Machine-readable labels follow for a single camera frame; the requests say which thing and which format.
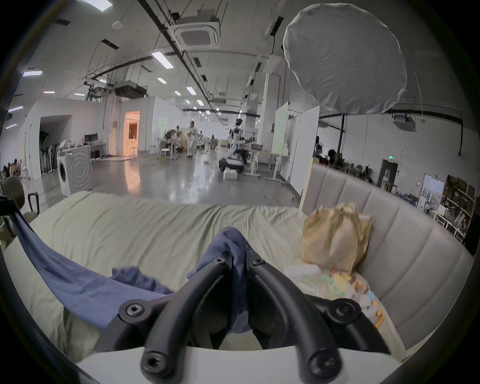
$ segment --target white box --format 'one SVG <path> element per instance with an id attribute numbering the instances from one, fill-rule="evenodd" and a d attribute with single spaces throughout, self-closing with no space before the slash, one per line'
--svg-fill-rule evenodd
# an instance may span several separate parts
<path id="1" fill-rule="evenodd" d="M 227 179 L 232 179 L 232 180 L 236 180 L 237 179 L 237 171 L 233 170 L 233 169 L 225 169 L 223 171 L 223 181 L 227 180 Z"/>

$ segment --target blue cloth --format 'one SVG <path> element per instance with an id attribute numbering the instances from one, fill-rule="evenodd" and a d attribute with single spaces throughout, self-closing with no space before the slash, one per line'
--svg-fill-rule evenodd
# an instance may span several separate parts
<path id="1" fill-rule="evenodd" d="M 155 300 L 171 292 L 154 279 L 143 276 L 137 268 L 114 269 L 109 278 L 67 259 L 47 246 L 19 214 L 13 217 L 18 239 L 38 273 L 55 297 L 71 313 L 103 330 L 128 300 Z M 187 274 L 192 277 L 224 251 L 233 258 L 233 297 L 231 332 L 248 330 L 246 251 L 251 249 L 235 228 L 224 228 L 208 246 L 197 267 Z"/>

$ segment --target whiteboard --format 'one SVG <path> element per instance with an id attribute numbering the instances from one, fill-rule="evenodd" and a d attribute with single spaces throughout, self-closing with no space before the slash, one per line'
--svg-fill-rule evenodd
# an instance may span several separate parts
<path id="1" fill-rule="evenodd" d="M 302 113 L 300 116 L 297 147 L 290 178 L 290 185 L 298 194 L 302 193 L 307 177 L 308 165 L 313 156 L 319 115 L 320 107 L 315 107 Z"/>
<path id="2" fill-rule="evenodd" d="M 288 120 L 287 134 L 285 141 L 287 142 L 288 154 L 290 156 L 282 157 L 282 167 L 280 168 L 280 176 L 289 182 L 292 173 L 293 157 L 295 155 L 295 147 L 297 145 L 298 127 L 300 125 L 300 115 Z"/>
<path id="3" fill-rule="evenodd" d="M 273 132 L 272 154 L 281 155 L 288 123 L 288 102 L 275 112 L 275 130 Z"/>

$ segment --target pipe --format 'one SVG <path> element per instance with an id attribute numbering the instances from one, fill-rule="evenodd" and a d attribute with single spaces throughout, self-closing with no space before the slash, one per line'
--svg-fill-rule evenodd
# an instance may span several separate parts
<path id="1" fill-rule="evenodd" d="M 179 58 L 179 60 L 181 61 L 181 63 L 183 64 L 183 66 L 185 67 L 185 69 L 188 71 L 188 73 L 190 74 L 190 76 L 193 78 L 193 80 L 195 81 L 195 83 L 197 84 L 198 88 L 200 89 L 200 91 L 202 92 L 202 95 L 204 96 L 206 102 L 208 103 L 208 105 L 210 106 L 210 108 L 213 108 L 212 105 L 210 104 L 210 101 L 208 100 L 208 97 L 207 95 L 205 94 L 205 91 L 204 89 L 200 86 L 200 83 L 199 81 L 197 80 L 197 78 L 193 75 L 192 71 L 190 70 L 190 68 L 188 67 L 187 63 L 185 62 L 185 59 L 183 58 L 182 54 L 180 53 L 177 45 L 174 43 L 174 41 L 172 40 L 172 38 L 170 37 L 170 34 L 168 33 L 168 29 L 165 28 L 165 26 L 160 22 L 160 20 L 157 18 L 157 16 L 155 15 L 155 13 L 153 12 L 152 8 L 150 7 L 150 5 L 148 5 L 147 1 L 146 0 L 138 0 L 138 2 L 140 3 L 140 5 L 142 6 L 142 8 L 145 10 L 145 12 L 147 12 L 148 16 L 150 16 L 150 18 L 153 20 L 153 22 L 155 23 L 155 25 L 157 26 L 158 30 L 160 31 L 160 33 L 163 35 L 163 37 L 165 38 L 165 40 L 167 41 L 167 43 L 170 44 L 170 46 L 172 47 L 173 49 L 173 52 L 177 55 L 177 57 Z"/>

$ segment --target couch backrest cushion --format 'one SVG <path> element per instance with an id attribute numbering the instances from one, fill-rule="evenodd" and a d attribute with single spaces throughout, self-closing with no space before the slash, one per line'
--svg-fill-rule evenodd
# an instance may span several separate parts
<path id="1" fill-rule="evenodd" d="M 442 226 L 398 197 L 329 167 L 311 164 L 300 209 L 354 203 L 372 216 L 367 252 L 358 271 L 392 318 L 406 348 L 448 314 L 473 257 Z"/>

